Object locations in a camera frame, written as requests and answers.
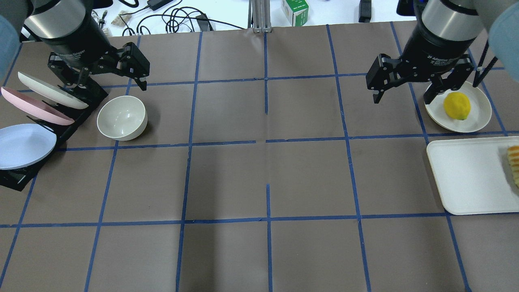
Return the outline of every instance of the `bowl rim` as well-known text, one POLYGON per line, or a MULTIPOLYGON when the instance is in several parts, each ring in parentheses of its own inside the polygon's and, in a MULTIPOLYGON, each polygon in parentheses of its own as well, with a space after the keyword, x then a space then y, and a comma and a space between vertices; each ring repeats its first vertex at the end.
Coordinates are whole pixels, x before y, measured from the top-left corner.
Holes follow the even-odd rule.
POLYGON ((98 113, 98 116, 97 116, 97 119, 96 119, 95 123, 96 123, 97 128, 98 128, 98 130, 99 130, 99 132, 100 132, 101 134, 103 134, 104 136, 106 136, 106 137, 108 137, 108 138, 114 139, 114 140, 115 140, 115 139, 120 139, 120 138, 127 137, 128 135, 130 135, 130 134, 132 134, 133 132, 135 132, 136 130, 138 130, 139 127, 141 126, 141 125, 139 125, 139 127, 137 127, 135 130, 133 130, 131 133, 126 134, 126 135, 122 135, 122 136, 110 136, 110 135, 106 134, 105 132, 103 132, 103 130, 101 130, 101 128, 99 127, 99 116, 101 115, 101 113, 103 112, 104 108, 105 108, 109 103, 111 103, 112 101, 114 101, 114 100, 116 100, 116 99, 119 99, 119 98, 130 98, 130 99, 133 99, 133 100, 137 100, 137 101, 140 103, 140 105, 142 106, 142 108, 144 109, 143 121, 144 121, 144 119, 146 118, 146 115, 147 115, 147 113, 146 113, 146 106, 144 105, 144 103, 142 102, 142 100, 140 100, 139 98, 137 98, 137 97, 135 97, 135 96, 132 96, 132 95, 122 95, 122 96, 118 96, 118 97, 116 97, 116 98, 110 100, 109 102, 107 102, 105 105, 103 105, 103 107, 99 110, 99 113, 98 113))

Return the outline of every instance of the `table surface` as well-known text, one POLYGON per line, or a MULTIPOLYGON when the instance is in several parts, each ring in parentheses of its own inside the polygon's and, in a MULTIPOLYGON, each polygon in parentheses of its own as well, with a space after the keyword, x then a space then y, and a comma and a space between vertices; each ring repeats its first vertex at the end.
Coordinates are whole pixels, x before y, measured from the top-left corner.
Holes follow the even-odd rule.
MULTIPOLYGON (((492 70, 492 119, 467 135, 430 119, 428 84, 373 104, 365 72, 413 26, 112 38, 148 57, 148 90, 96 80, 149 124, 115 142, 94 112, 23 192, 0 188, 2 291, 516 290, 519 215, 446 213, 425 149, 519 134, 519 84, 492 70)), ((3 84, 41 98, 16 72, 58 84, 49 52, 23 44, 3 84)), ((0 127, 29 122, 0 108, 0 127)))

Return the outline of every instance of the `lemon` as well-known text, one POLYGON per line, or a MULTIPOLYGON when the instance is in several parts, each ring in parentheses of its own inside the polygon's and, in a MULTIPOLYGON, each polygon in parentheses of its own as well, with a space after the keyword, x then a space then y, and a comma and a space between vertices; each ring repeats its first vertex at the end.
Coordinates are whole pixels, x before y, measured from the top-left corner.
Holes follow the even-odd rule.
POLYGON ((456 120, 466 120, 470 113, 469 98, 461 92, 451 92, 443 101, 445 113, 456 120))

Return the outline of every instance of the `pink plate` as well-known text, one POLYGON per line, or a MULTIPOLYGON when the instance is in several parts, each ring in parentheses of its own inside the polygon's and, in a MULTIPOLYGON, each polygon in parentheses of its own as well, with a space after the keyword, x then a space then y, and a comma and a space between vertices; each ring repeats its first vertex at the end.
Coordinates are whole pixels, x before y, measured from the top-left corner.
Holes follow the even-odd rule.
POLYGON ((27 95, 14 89, 2 87, 2 95, 7 101, 12 103, 20 110, 37 118, 41 118, 42 120, 63 126, 70 125, 74 122, 73 119, 60 113, 44 102, 36 100, 32 97, 28 97, 27 95))

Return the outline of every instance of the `plate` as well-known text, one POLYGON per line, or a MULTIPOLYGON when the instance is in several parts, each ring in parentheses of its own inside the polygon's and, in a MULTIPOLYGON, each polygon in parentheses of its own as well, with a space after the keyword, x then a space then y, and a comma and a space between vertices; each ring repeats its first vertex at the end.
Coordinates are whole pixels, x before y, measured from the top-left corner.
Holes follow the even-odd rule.
POLYGON ((492 107, 486 95, 479 89, 472 87, 472 83, 466 82, 456 92, 465 94, 470 101, 470 113, 466 120, 460 121, 449 117, 443 108, 443 101, 452 90, 436 96, 431 104, 426 104, 427 113, 438 125, 460 133, 470 133, 481 130, 492 117, 492 107))
POLYGON ((32 77, 22 72, 18 72, 18 78, 28 88, 32 89, 44 97, 53 100, 59 104, 73 109, 86 109, 88 104, 80 101, 72 95, 62 91, 56 86, 52 86, 45 81, 41 81, 36 77, 32 77))
POLYGON ((20 110, 37 118, 41 118, 42 120, 63 126, 70 125, 74 122, 73 119, 57 111, 55 108, 50 107, 48 104, 14 89, 2 87, 2 95, 7 101, 20 110))
POLYGON ((35 164, 56 145, 56 134, 37 124, 0 129, 0 169, 17 169, 35 164))
POLYGON ((519 211, 507 148, 519 137, 438 140, 427 156, 442 204, 454 215, 519 211))

